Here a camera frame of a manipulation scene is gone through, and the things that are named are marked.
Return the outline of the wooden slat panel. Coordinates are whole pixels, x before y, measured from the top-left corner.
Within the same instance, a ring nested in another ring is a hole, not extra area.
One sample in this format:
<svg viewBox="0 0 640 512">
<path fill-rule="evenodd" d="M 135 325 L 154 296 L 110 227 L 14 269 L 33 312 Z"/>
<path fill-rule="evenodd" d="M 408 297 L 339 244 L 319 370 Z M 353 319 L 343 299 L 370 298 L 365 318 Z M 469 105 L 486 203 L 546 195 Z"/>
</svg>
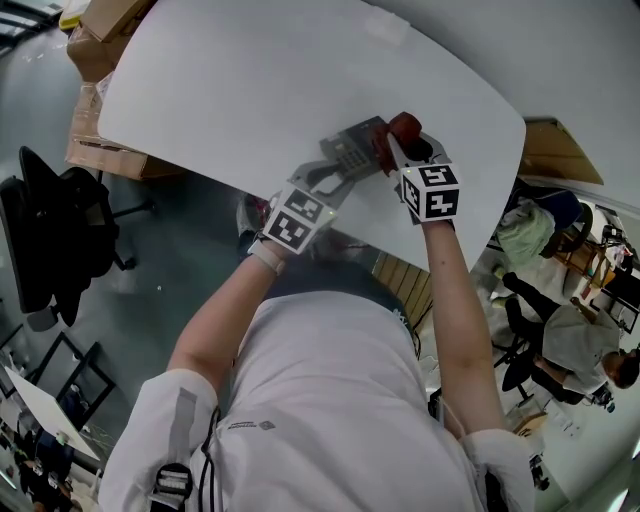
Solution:
<svg viewBox="0 0 640 512">
<path fill-rule="evenodd" d="M 431 274 L 384 252 L 372 273 L 401 301 L 410 327 L 420 333 L 432 310 Z"/>
</svg>

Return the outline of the person's left forearm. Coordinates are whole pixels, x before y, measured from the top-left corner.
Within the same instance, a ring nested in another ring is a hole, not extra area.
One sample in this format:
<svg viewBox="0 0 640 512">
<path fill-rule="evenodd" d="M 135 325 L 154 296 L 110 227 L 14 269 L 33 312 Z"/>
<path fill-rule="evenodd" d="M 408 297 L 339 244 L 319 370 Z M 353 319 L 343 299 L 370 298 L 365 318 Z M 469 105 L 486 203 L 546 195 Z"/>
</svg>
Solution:
<svg viewBox="0 0 640 512">
<path fill-rule="evenodd" d="M 243 260 L 180 334 L 167 369 L 190 370 L 220 391 L 277 272 L 256 254 Z"/>
</svg>

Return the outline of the black swivel chair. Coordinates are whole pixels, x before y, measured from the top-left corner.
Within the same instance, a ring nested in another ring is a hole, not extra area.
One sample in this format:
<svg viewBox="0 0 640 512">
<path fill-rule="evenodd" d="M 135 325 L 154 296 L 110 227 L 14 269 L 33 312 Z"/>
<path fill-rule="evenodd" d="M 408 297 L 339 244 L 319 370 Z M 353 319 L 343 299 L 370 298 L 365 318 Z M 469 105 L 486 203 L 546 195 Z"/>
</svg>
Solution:
<svg viewBox="0 0 640 512">
<path fill-rule="evenodd" d="M 518 389 L 524 401 L 527 401 L 529 396 L 524 392 L 522 385 L 531 377 L 534 357 L 541 354 L 545 324 L 559 305 L 547 301 L 543 306 L 535 307 L 540 322 L 534 322 L 524 316 L 515 296 L 499 297 L 492 301 L 492 305 L 506 310 L 509 327 L 514 333 L 514 340 L 508 348 L 493 344 L 494 348 L 505 353 L 496 366 L 502 363 L 508 366 L 501 390 L 508 392 Z"/>
</svg>

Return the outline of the blue chair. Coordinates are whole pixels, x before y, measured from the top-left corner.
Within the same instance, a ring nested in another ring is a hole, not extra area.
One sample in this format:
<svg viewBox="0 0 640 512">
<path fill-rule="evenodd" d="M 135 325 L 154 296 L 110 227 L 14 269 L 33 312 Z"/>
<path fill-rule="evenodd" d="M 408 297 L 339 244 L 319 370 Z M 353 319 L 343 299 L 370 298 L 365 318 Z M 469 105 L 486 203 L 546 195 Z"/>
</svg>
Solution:
<svg viewBox="0 0 640 512">
<path fill-rule="evenodd" d="M 562 188 L 531 187 L 524 182 L 518 183 L 511 193 L 503 215 L 514 209 L 521 199 L 533 200 L 548 210 L 555 220 L 555 232 L 538 256 L 550 259 L 557 254 L 572 253 L 587 241 L 593 225 L 593 212 L 588 205 L 580 202 L 573 192 Z"/>
</svg>

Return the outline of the red cloth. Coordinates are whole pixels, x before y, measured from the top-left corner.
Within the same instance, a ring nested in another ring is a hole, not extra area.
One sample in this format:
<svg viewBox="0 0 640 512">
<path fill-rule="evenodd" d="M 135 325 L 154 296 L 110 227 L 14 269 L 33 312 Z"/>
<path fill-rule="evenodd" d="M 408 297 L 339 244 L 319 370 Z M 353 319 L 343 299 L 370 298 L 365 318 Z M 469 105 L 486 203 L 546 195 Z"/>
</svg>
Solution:
<svg viewBox="0 0 640 512">
<path fill-rule="evenodd" d="M 387 135 L 391 134 L 402 152 L 411 160 L 424 161 L 427 152 L 421 142 L 422 125 L 412 114 L 402 112 L 389 123 L 383 123 L 372 131 L 371 142 L 378 164 L 384 174 L 389 177 L 392 170 L 397 169 Z"/>
</svg>

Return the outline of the green cloth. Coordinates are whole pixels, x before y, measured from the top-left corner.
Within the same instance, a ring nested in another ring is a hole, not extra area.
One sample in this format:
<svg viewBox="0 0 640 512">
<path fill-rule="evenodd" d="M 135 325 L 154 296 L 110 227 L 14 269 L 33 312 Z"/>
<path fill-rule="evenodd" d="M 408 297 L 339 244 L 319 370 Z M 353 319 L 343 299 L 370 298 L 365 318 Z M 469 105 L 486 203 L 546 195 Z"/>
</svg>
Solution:
<svg viewBox="0 0 640 512">
<path fill-rule="evenodd" d="M 509 261 L 520 266 L 538 256 L 555 232 L 552 214 L 530 199 L 505 213 L 496 228 L 496 239 Z"/>
</svg>

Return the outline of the large taped cardboard box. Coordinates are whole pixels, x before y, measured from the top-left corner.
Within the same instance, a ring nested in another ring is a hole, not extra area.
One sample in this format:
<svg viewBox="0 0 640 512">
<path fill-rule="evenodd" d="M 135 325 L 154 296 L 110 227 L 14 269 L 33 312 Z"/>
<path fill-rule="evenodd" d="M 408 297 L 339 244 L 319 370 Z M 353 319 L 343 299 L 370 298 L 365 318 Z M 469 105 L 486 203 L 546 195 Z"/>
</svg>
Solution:
<svg viewBox="0 0 640 512">
<path fill-rule="evenodd" d="M 97 122 L 102 101 L 96 86 L 83 83 L 69 132 L 65 161 L 72 165 L 144 181 L 179 175 L 185 169 L 102 138 Z"/>
</svg>

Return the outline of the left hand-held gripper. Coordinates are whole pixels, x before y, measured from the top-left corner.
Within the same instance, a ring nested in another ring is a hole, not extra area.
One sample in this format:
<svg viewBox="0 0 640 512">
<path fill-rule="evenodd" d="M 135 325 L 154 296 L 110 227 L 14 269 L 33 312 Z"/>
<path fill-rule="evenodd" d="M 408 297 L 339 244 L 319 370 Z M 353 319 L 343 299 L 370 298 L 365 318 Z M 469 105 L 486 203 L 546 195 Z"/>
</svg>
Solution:
<svg viewBox="0 0 640 512">
<path fill-rule="evenodd" d="M 340 206 L 354 187 L 352 180 L 331 176 L 336 169 L 336 164 L 329 161 L 300 165 L 289 178 L 290 183 L 271 199 L 263 234 L 296 255 L 304 252 L 335 220 L 336 210 L 330 206 Z M 322 202 L 306 192 L 317 185 Z"/>
</svg>

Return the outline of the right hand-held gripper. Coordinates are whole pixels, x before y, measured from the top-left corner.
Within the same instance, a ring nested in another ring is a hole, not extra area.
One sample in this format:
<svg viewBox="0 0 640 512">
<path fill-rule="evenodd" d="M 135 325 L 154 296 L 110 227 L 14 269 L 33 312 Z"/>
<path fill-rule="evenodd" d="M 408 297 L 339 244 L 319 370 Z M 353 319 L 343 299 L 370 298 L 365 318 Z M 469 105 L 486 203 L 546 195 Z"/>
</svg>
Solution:
<svg viewBox="0 0 640 512">
<path fill-rule="evenodd" d="M 425 132 L 421 133 L 421 139 L 431 147 L 431 156 L 426 161 L 411 160 L 396 137 L 387 135 L 396 170 L 396 194 L 414 225 L 452 222 L 460 197 L 457 168 L 437 139 Z"/>
</svg>

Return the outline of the white board panel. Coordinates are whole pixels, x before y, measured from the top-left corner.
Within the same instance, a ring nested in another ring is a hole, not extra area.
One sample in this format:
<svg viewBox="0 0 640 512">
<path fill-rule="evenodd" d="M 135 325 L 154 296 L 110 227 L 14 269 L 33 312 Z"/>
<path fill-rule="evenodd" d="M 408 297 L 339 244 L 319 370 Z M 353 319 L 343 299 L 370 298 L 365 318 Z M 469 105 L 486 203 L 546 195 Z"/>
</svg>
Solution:
<svg viewBox="0 0 640 512">
<path fill-rule="evenodd" d="M 67 415 L 62 411 L 56 398 L 39 387 L 33 385 L 8 366 L 4 367 L 16 392 L 30 410 L 40 426 L 56 438 L 63 441 L 84 455 L 99 460 L 99 456 L 91 449 L 81 436 L 79 430 L 73 425 Z"/>
</svg>

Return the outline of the person's white shirt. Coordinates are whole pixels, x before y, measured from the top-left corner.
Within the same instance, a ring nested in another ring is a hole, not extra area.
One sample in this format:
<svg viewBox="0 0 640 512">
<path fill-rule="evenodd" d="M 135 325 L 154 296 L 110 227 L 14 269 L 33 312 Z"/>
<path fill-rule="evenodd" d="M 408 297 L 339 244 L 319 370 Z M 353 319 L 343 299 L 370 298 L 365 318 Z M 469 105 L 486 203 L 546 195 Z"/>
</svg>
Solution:
<svg viewBox="0 0 640 512">
<path fill-rule="evenodd" d="M 212 424 L 190 370 L 146 381 L 102 479 L 103 512 L 149 512 L 160 468 L 186 465 L 188 512 L 534 512 L 524 441 L 456 439 L 428 411 L 407 329 L 353 295 L 272 298 L 257 310 Z"/>
</svg>

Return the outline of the white wrist band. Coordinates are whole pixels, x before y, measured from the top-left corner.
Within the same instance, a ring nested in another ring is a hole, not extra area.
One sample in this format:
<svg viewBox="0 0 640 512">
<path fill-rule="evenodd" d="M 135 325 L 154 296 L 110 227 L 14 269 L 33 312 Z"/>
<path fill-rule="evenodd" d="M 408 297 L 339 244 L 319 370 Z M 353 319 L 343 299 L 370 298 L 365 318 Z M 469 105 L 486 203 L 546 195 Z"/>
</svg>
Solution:
<svg viewBox="0 0 640 512">
<path fill-rule="evenodd" d="M 260 259 L 276 275 L 280 275 L 285 267 L 285 260 L 272 251 L 262 240 L 256 239 L 247 250 L 248 255 Z"/>
</svg>

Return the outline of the flat cardboard sheet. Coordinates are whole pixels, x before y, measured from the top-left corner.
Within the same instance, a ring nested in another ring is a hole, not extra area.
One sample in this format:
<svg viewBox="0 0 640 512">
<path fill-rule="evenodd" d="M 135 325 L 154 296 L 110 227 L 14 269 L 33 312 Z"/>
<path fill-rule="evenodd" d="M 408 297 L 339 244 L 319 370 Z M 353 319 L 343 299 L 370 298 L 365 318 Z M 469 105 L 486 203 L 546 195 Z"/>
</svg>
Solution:
<svg viewBox="0 0 640 512">
<path fill-rule="evenodd" d="M 604 184 L 586 153 L 558 119 L 526 119 L 525 128 L 519 176 Z"/>
</svg>

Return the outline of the plain brown cardboard box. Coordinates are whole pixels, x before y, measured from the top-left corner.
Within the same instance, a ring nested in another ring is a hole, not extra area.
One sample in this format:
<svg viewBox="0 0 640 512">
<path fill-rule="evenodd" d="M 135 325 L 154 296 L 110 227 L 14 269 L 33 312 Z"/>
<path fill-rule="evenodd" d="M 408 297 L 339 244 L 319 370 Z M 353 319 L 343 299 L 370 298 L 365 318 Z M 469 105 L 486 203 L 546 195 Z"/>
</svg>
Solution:
<svg viewBox="0 0 640 512">
<path fill-rule="evenodd" d="M 96 83 L 116 69 L 130 40 L 131 35 L 119 35 L 110 42 L 99 41 L 77 26 L 68 40 L 67 55 L 83 82 Z"/>
</svg>

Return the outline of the yellow box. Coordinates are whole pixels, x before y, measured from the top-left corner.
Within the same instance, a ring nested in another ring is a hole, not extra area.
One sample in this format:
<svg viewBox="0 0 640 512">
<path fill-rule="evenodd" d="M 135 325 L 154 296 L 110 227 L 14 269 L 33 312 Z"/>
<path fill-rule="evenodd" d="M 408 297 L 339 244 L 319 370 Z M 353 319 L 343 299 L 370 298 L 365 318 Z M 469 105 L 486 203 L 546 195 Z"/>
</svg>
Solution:
<svg viewBox="0 0 640 512">
<path fill-rule="evenodd" d="M 61 31 L 73 31 L 79 24 L 81 16 L 88 8 L 91 0 L 67 0 L 59 18 Z"/>
</svg>

